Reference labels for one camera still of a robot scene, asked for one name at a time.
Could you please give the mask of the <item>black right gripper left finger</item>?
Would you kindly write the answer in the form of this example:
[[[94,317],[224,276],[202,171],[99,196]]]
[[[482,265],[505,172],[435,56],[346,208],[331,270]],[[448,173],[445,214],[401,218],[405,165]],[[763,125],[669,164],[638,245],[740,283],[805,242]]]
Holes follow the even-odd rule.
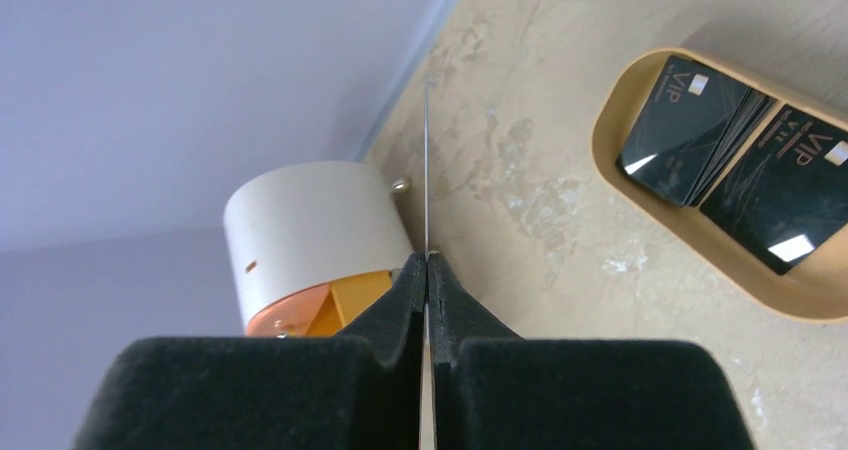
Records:
[[[415,449],[427,266],[331,337],[156,337],[113,361],[76,449]]]

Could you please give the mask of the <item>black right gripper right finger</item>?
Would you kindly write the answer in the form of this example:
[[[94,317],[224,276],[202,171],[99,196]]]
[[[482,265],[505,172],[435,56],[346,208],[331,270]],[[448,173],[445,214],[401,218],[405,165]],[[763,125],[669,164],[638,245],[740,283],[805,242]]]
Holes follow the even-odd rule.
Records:
[[[525,339],[429,256],[440,449],[749,449],[732,389],[674,340]]]

